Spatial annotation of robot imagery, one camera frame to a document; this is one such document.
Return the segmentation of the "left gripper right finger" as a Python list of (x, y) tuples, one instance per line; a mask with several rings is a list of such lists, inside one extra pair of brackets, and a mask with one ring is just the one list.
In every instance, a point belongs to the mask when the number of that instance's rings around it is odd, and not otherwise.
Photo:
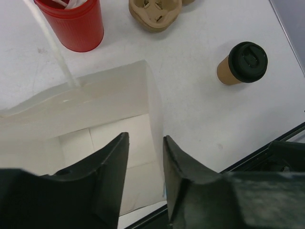
[(274, 141), (288, 172), (217, 173), (163, 139), (169, 222), (175, 229), (302, 229), (305, 145)]

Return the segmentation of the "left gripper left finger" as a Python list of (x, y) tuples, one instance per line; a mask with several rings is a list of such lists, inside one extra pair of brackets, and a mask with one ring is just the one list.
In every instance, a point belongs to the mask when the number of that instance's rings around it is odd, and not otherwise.
[(115, 229), (129, 154), (123, 132), (105, 147), (54, 175), (0, 171), (3, 229)]

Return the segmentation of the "light blue paper bag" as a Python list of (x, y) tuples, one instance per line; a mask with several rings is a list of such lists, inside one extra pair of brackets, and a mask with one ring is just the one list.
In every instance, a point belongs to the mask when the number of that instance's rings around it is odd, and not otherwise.
[(34, 4), (25, 1), (65, 76), (49, 88), (0, 113), (0, 166), (52, 174), (129, 134), (120, 214), (165, 201), (159, 90), (147, 61), (73, 78)]

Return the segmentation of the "black plastic cup lid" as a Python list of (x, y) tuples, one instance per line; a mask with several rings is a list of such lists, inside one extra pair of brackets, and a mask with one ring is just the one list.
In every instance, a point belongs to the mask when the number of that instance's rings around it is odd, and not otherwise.
[(233, 76), (243, 83), (254, 83), (266, 73), (267, 54), (253, 42), (241, 42), (228, 55), (228, 66)]

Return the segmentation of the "brown paper coffee cup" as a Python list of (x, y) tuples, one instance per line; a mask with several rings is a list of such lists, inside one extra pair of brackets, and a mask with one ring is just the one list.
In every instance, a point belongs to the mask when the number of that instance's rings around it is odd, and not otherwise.
[(226, 56), (217, 66), (217, 77), (225, 85), (235, 85), (242, 83), (231, 72), (229, 68), (229, 56)]

